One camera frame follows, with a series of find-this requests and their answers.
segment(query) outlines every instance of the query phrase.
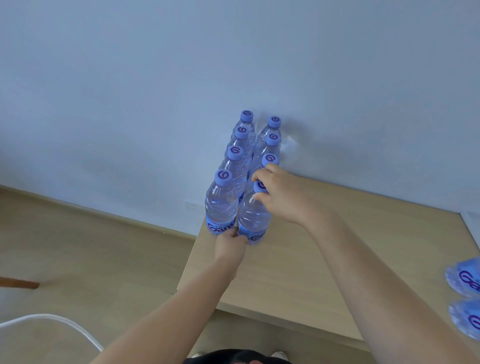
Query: bottle label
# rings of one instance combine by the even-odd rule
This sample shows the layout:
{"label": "bottle label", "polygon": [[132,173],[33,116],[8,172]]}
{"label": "bottle label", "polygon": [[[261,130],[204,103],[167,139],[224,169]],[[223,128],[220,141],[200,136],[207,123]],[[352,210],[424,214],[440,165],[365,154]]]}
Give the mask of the bottle label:
{"label": "bottle label", "polygon": [[210,220],[208,217],[206,217],[206,224],[207,224],[207,227],[209,228],[209,230],[211,232],[214,232],[214,233],[222,233],[224,231],[227,231],[228,229],[231,229],[235,226],[235,220],[237,219],[237,215],[235,215],[235,217],[233,218],[232,221],[230,221],[229,223],[227,224],[222,224],[222,225],[218,225],[218,224],[215,224],[212,220]]}
{"label": "bottle label", "polygon": [[478,272],[478,260],[472,258],[465,262],[457,263],[456,270],[465,289],[480,294],[480,272]]}
{"label": "bottle label", "polygon": [[239,198],[239,205],[240,205],[240,202],[243,200],[243,195],[245,194],[245,191],[243,191],[241,194],[238,195],[238,198]]}
{"label": "bottle label", "polygon": [[245,235],[248,238],[248,242],[252,245],[258,244],[264,237],[266,231],[267,229],[262,231],[250,231],[245,229],[242,224],[239,223],[239,235]]}
{"label": "bottle label", "polygon": [[475,331],[480,332],[480,301],[465,300],[460,303],[461,309],[465,313],[465,317]]}

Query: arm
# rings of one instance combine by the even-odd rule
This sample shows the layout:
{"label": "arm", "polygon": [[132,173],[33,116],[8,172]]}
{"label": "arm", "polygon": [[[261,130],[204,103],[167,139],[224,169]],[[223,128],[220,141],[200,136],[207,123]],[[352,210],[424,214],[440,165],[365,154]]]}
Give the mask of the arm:
{"label": "arm", "polygon": [[219,235],[213,263],[91,364],[183,363],[243,260],[248,240],[236,232]]}
{"label": "arm", "polygon": [[297,178],[269,164],[252,177],[267,209],[304,227],[320,248],[362,337],[379,363],[478,363],[453,330],[337,215],[315,206]]}

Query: wall socket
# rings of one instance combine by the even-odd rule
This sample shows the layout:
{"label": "wall socket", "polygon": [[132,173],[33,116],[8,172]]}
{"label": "wall socket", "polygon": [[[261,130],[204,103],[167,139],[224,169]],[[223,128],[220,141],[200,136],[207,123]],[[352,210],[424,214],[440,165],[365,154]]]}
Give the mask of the wall socket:
{"label": "wall socket", "polygon": [[197,214],[202,214],[205,212],[205,206],[192,201],[185,201],[185,210]]}

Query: bottle cap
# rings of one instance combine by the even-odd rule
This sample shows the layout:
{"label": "bottle cap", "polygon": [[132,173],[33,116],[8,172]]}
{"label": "bottle cap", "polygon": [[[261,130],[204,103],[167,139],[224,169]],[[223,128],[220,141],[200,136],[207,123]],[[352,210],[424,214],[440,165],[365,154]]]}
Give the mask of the bottle cap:
{"label": "bottle cap", "polygon": [[227,157],[231,160],[240,160],[243,157],[243,149],[240,146],[230,146],[227,150]]}
{"label": "bottle cap", "polygon": [[268,119],[269,127],[279,128],[280,125],[282,125],[282,119],[280,119],[278,116],[271,116],[270,119]]}
{"label": "bottle cap", "polygon": [[244,110],[240,114],[240,120],[244,122],[251,122],[253,120],[253,112],[250,110]]}
{"label": "bottle cap", "polygon": [[253,192],[255,192],[256,194],[259,192],[268,193],[267,188],[261,181],[255,181],[255,184],[253,185]]}
{"label": "bottle cap", "polygon": [[262,168],[265,168],[265,166],[269,163],[273,163],[276,165],[279,164],[279,160],[275,154],[267,153],[262,157]]}
{"label": "bottle cap", "polygon": [[215,172],[215,183],[219,186],[228,186],[232,183],[232,173],[229,170],[218,170]]}
{"label": "bottle cap", "polygon": [[237,139],[247,139],[248,138],[248,130],[244,126],[239,126],[238,128],[235,128],[235,131],[233,132],[235,137]]}
{"label": "bottle cap", "polygon": [[268,146],[277,146],[280,144],[281,141],[282,141],[282,138],[280,137],[280,135],[278,135],[278,133],[275,133],[275,131],[267,134],[265,138],[265,143]]}

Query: white cable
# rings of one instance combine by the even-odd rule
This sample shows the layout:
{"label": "white cable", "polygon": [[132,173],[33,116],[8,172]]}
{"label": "white cable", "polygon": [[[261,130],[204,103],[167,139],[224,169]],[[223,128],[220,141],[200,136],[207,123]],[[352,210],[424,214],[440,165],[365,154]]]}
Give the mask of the white cable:
{"label": "white cable", "polygon": [[72,320],[69,320],[69,319],[67,319],[65,317],[62,317],[62,316],[51,315],[51,314],[36,314],[36,315],[23,316],[23,317],[16,318],[14,320],[10,320],[10,321],[7,321],[7,322],[2,322],[0,324],[0,329],[6,328],[7,326],[10,326],[10,325],[18,324],[19,322],[22,322],[22,321],[33,320],[35,318],[46,318],[46,319],[49,319],[49,320],[60,321],[60,322],[63,322],[67,325],[70,325],[74,329],[80,331],[92,344],[95,345],[95,347],[99,351],[103,351],[103,346],[100,345],[100,343],[97,340],[95,340],[95,338],[92,335],[90,335],[90,333],[87,330],[85,330],[83,327],[81,327],[76,322],[73,322]]}

